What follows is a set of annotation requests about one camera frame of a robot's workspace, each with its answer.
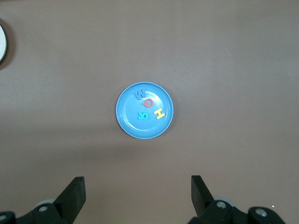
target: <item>table surface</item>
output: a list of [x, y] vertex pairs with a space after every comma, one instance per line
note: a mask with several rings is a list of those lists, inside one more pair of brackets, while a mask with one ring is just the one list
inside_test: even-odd
[[[299, 220], [299, 4], [0, 0], [0, 210], [17, 216], [84, 176], [76, 224], [184, 224], [191, 175], [247, 211]], [[166, 89], [172, 124], [139, 140], [115, 106]]]

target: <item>screw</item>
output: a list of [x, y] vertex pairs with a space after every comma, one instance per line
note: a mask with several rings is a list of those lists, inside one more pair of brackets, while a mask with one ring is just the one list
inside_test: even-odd
[[2, 215], [2, 216], [0, 216], [0, 221], [2, 221], [2, 220], [4, 220], [4, 219], [6, 219], [6, 215]]
[[47, 206], [43, 206], [43, 207], [40, 207], [38, 211], [43, 212], [43, 211], [46, 211], [47, 209], [48, 209]]
[[264, 209], [256, 209], [256, 213], [263, 217], [267, 216], [267, 212]]
[[226, 209], [226, 204], [224, 202], [217, 202], [218, 208]]

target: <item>blue plate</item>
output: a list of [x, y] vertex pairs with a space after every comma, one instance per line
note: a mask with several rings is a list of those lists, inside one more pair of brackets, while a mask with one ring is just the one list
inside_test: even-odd
[[173, 104], [159, 85], [142, 82], [126, 88], [116, 104], [116, 117], [122, 129], [138, 139], [162, 134], [173, 117]]

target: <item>black mechanical part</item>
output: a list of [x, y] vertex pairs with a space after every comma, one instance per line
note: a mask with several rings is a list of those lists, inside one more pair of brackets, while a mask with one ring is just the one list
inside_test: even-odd
[[248, 214], [224, 201], [215, 201], [201, 176], [192, 176], [192, 202], [198, 217], [188, 224], [285, 224], [271, 209], [252, 207]]
[[75, 177], [53, 204], [41, 204], [17, 219], [11, 211], [0, 212], [0, 224], [72, 224], [85, 201], [84, 177]]

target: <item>white plate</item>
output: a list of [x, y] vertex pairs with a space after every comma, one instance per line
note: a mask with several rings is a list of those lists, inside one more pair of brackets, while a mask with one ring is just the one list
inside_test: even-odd
[[2, 27], [0, 26], [0, 61], [3, 59], [5, 52], [6, 52], [6, 37]]

